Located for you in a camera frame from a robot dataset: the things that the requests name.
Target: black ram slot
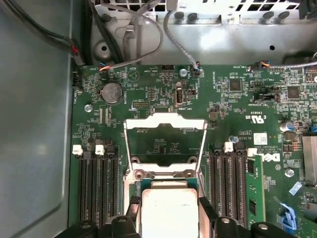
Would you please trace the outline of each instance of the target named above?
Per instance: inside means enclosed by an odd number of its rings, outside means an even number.
[[[216,156],[216,178],[218,178],[218,184],[216,186],[216,194],[218,194],[218,199],[216,202],[216,211],[217,214],[222,217],[225,216],[225,161],[224,157],[220,155],[218,152],[215,154]]]
[[[81,208],[80,220],[92,219],[92,161],[81,160]]]
[[[105,225],[106,221],[110,218],[109,211],[109,161],[102,160],[102,188],[103,188],[103,214],[102,214],[102,224]]]
[[[119,215],[119,159],[117,156],[112,160],[112,215]]]
[[[98,227],[101,227],[101,213],[102,213],[102,184],[101,184],[101,160],[93,160],[93,221]]]
[[[237,219],[235,157],[225,156],[226,216]]]
[[[212,152],[210,152],[210,161],[209,161],[209,202],[210,204],[215,207],[215,200],[216,200],[216,159]]]
[[[237,220],[247,228],[247,194],[246,194],[246,152],[237,152],[236,179],[237,179]]]

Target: wire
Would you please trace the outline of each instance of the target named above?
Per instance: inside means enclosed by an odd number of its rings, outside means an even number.
[[[69,37],[52,32],[33,20],[15,0],[0,0],[2,10],[15,21],[23,24],[29,31],[46,43],[70,53],[78,65],[83,65],[77,42]]]
[[[168,20],[173,12],[174,11],[169,11],[164,18],[163,27],[164,27],[165,34],[170,39],[170,41],[189,59],[194,69],[198,69],[198,66],[196,64],[194,57],[191,56],[180,43],[177,42],[177,40],[173,37],[172,33],[168,29]]]
[[[124,61],[120,47],[117,43],[117,41],[115,40],[115,38],[113,37],[113,35],[111,34],[111,32],[108,30],[108,28],[105,26],[105,24],[103,23],[103,21],[101,20],[100,16],[98,15],[94,3],[91,2],[91,0],[87,0],[89,1],[89,6],[91,9],[91,12],[93,13],[93,17],[95,20],[95,23],[98,27],[98,30],[102,36],[102,38],[104,39],[105,43],[107,44],[109,51],[111,52],[111,57],[113,58],[114,63],[121,63]]]
[[[289,65],[270,65],[269,68],[303,68],[317,65],[317,61],[301,64],[289,64]]]
[[[159,3],[160,3],[161,0],[151,0],[149,1],[148,3],[142,5],[138,10],[137,10],[137,13],[140,13],[140,14],[144,14],[146,13],[147,11],[151,10],[152,8],[156,7]],[[137,20],[138,18],[136,17],[133,17],[129,23],[129,25],[133,25],[135,20]],[[128,32],[126,31],[124,33],[124,36],[123,36],[123,40],[122,40],[122,43],[123,43],[123,55],[124,55],[124,59],[125,60],[130,60],[131,59],[131,56],[130,56],[130,46],[129,46],[129,38],[131,38],[131,35],[132,33],[131,32]]]
[[[144,55],[142,55],[142,56],[140,56],[140,57],[138,57],[136,59],[133,59],[133,60],[129,60],[129,61],[126,61],[126,62],[123,62],[123,63],[118,63],[118,64],[114,64],[114,65],[103,67],[103,68],[100,69],[100,71],[108,69],[108,68],[123,67],[123,66],[127,66],[129,64],[132,64],[132,63],[139,62],[139,61],[143,60],[144,58],[155,54],[156,52],[158,52],[161,49],[162,44],[163,44],[163,32],[162,32],[161,28],[159,27],[159,25],[155,21],[147,18],[146,16],[144,16],[144,15],[138,13],[138,12],[129,10],[127,8],[124,8],[124,7],[120,7],[120,6],[116,6],[116,5],[112,5],[112,4],[108,4],[108,3],[103,3],[103,2],[101,4],[102,4],[102,6],[105,6],[105,7],[110,8],[110,9],[116,9],[116,10],[127,12],[127,13],[133,15],[134,17],[142,17],[144,20],[146,20],[149,23],[153,24],[158,29],[158,32],[160,34],[160,38],[159,38],[159,45],[158,45],[158,47],[155,50],[153,50],[151,52],[148,52],[148,53],[146,53],[146,54],[144,54]]]

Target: motherboard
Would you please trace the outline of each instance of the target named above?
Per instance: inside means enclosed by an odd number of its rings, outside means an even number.
[[[198,70],[190,65],[138,65],[103,73],[93,66],[78,69],[69,225],[93,220],[102,226],[124,214],[124,122],[156,113],[208,123],[202,186],[220,216],[232,217],[246,228],[267,221],[298,237],[317,238],[316,217],[309,213],[317,202],[316,175],[310,170],[316,165],[316,68],[250,72],[244,65],[200,65]],[[196,161],[203,136],[195,128],[168,124],[128,133],[132,160],[159,166]],[[130,194],[140,195],[139,187],[132,184]]]

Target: metal socket lever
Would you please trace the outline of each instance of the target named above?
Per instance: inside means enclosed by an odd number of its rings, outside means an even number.
[[[195,128],[197,130],[203,130],[203,139],[199,149],[198,161],[196,164],[196,172],[199,171],[200,163],[202,160],[204,144],[207,133],[207,121],[204,119],[184,119],[177,113],[154,113],[146,119],[127,119],[123,123],[125,144],[127,147],[129,169],[133,171],[133,164],[131,163],[130,147],[128,140],[127,130],[134,128],[157,128],[160,124],[170,124],[173,128]]]

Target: integrated circuit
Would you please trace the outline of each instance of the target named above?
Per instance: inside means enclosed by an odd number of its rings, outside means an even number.
[[[247,162],[248,172],[251,174],[255,173],[254,160],[248,160]]]
[[[249,200],[249,211],[253,214],[253,215],[257,215],[257,204],[252,201]]]
[[[229,80],[229,89],[233,92],[241,91],[241,80],[240,79],[230,79]]]
[[[299,87],[297,86],[289,86],[287,87],[287,96],[288,99],[299,99]]]

